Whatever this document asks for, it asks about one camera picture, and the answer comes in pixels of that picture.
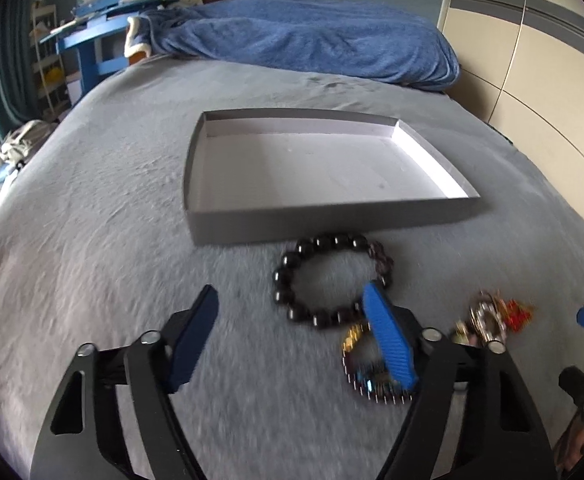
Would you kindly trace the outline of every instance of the silver screw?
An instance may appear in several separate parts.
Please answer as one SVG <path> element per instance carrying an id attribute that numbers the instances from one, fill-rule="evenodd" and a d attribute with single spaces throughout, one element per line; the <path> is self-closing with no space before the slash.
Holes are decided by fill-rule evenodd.
<path id="1" fill-rule="evenodd" d="M 79 346 L 79 349 L 76 351 L 76 354 L 79 357 L 86 357 L 90 355 L 92 352 L 96 350 L 96 346 L 92 343 L 86 343 L 84 345 Z"/>
<path id="2" fill-rule="evenodd" d="M 425 341 L 432 342 L 441 341 L 441 338 L 443 337 L 443 334 L 436 328 L 426 328 L 423 332 L 421 332 L 421 335 Z"/>
<path id="3" fill-rule="evenodd" d="M 151 345 L 152 343 L 156 343 L 161 338 L 161 334 L 156 330 L 150 330 L 144 334 L 141 334 L 141 343 L 144 345 Z"/>
<path id="4" fill-rule="evenodd" d="M 505 345 L 501 341 L 490 341 L 488 349 L 495 354 L 503 354 L 505 352 Z"/>

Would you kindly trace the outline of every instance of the black device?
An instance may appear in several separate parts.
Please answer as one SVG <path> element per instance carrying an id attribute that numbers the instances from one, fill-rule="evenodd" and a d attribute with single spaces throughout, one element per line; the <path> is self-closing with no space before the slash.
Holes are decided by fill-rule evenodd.
<path id="1" fill-rule="evenodd" d="M 118 415 L 116 384 L 128 384 L 156 480 L 204 480 L 169 394 L 190 380 L 216 318 L 210 285 L 160 332 L 98 351 L 82 345 L 54 395 L 32 463 L 32 480 L 137 479 Z M 467 347 L 422 329 L 408 309 L 392 314 L 410 339 L 419 384 L 378 480 L 430 480 L 455 384 L 467 383 L 456 457 L 447 480 L 550 480 L 552 452 L 538 412 L 505 346 Z M 569 475 L 584 479 L 584 458 Z"/>

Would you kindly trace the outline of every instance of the bracelet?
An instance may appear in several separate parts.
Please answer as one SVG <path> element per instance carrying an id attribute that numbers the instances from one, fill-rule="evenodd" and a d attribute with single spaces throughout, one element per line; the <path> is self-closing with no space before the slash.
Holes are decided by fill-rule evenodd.
<path id="1" fill-rule="evenodd" d="M 291 288 L 294 269 L 315 254 L 326 253 L 329 250 L 351 249 L 367 252 L 374 261 L 376 279 L 387 288 L 392 283 L 392 268 L 394 261 L 386 255 L 383 245 L 379 242 L 368 242 L 359 234 L 325 234 L 315 238 L 302 238 L 296 243 L 293 251 L 286 251 L 281 256 L 280 266 L 272 274 L 274 282 L 274 303 L 287 307 L 288 319 L 295 323 L 308 322 L 313 327 L 322 330 L 331 326 L 349 324 L 365 318 L 362 299 L 359 296 L 349 306 L 340 306 L 335 311 L 319 309 L 310 311 L 305 303 L 298 301 Z"/>
<path id="2" fill-rule="evenodd" d="M 374 399 L 377 403 L 396 404 L 400 400 L 402 404 L 412 400 L 412 394 L 403 390 L 397 381 L 390 378 L 386 363 L 382 360 L 358 367 L 352 364 L 352 351 L 357 343 L 366 335 L 371 335 L 369 323 L 358 323 L 348 330 L 341 346 L 343 371 L 348 378 L 348 383 L 355 391 L 368 399 Z"/>

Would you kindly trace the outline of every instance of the gray bedsheet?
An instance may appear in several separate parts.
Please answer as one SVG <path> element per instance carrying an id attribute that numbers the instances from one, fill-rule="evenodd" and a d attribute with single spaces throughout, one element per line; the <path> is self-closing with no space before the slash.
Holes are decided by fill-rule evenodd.
<path id="1" fill-rule="evenodd" d="M 220 317 L 192 382 L 173 397 L 211 480 L 374 478 L 405 407 L 344 384 L 342 331 L 291 326 L 272 305 L 285 244 L 194 248 L 181 203 L 202 110 L 335 108 L 401 118 L 482 196 L 463 222 L 379 232 L 396 260 L 390 297 L 450 328 L 479 288 L 536 304 L 508 346 L 556 438 L 572 414 L 560 370 L 584 369 L 584 221 L 507 140 L 441 94 L 337 75 L 154 59 L 109 78 L 70 113 L 0 207 L 0 451 L 24 476 L 73 352 L 130 343 L 205 283 Z M 364 256 L 302 270 L 300 293 L 336 304 L 370 277 Z M 150 475 L 123 395 L 133 462 Z"/>

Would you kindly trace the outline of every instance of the gray blanket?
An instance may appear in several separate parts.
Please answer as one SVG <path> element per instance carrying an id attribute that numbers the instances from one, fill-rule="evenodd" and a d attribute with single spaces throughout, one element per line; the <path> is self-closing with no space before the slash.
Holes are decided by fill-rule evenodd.
<path id="1" fill-rule="evenodd" d="M 338 75 L 154 59 L 109 78 L 70 113 L 0 207 L 0 451 L 24 476 L 76 348 L 126 345 L 191 305 L 205 283 L 220 315 L 190 384 L 173 396 L 211 480 L 374 478 L 405 407 L 346 387 L 342 331 L 291 326 L 270 299 L 286 244 L 194 248 L 181 178 L 202 110 L 334 108 L 401 118 L 482 196 L 463 222 L 374 233 L 396 260 L 389 291 L 422 324 L 450 328 L 480 289 L 537 306 L 508 340 L 551 439 L 572 414 L 557 386 L 584 369 L 584 221 L 506 139 L 442 94 Z M 360 254 L 302 269 L 299 293 L 338 304 L 371 277 Z M 125 431 L 144 463 L 131 403 Z"/>

